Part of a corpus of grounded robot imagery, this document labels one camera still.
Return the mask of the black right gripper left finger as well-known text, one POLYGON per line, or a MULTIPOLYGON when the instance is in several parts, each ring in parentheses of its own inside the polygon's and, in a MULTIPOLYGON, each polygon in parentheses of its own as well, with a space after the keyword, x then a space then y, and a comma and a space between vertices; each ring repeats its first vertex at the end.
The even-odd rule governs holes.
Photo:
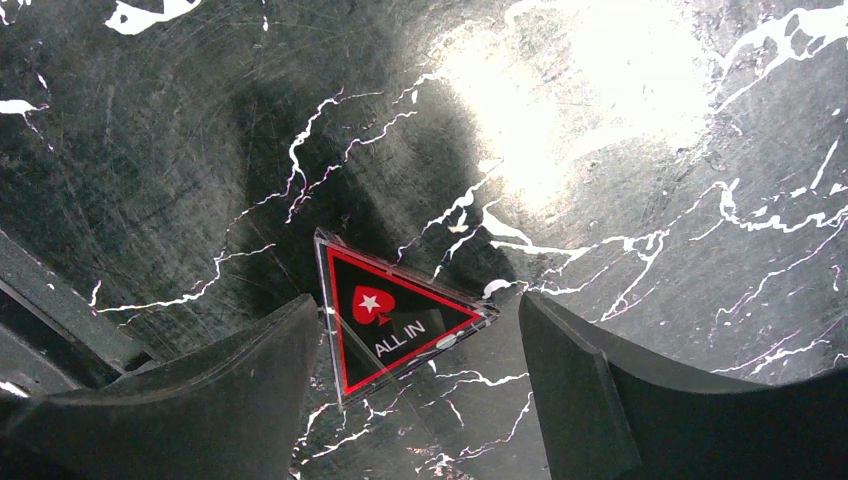
POLYGON ((99 390, 1 398, 5 479, 287 479, 320 328, 301 295, 99 390))

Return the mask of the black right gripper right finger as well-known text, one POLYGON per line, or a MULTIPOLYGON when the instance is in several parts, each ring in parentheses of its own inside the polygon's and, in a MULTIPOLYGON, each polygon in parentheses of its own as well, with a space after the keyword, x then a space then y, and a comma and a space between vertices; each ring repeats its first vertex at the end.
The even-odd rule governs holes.
POLYGON ((526 294, 518 319, 555 479, 843 479, 847 373, 769 386, 672 360, 526 294))

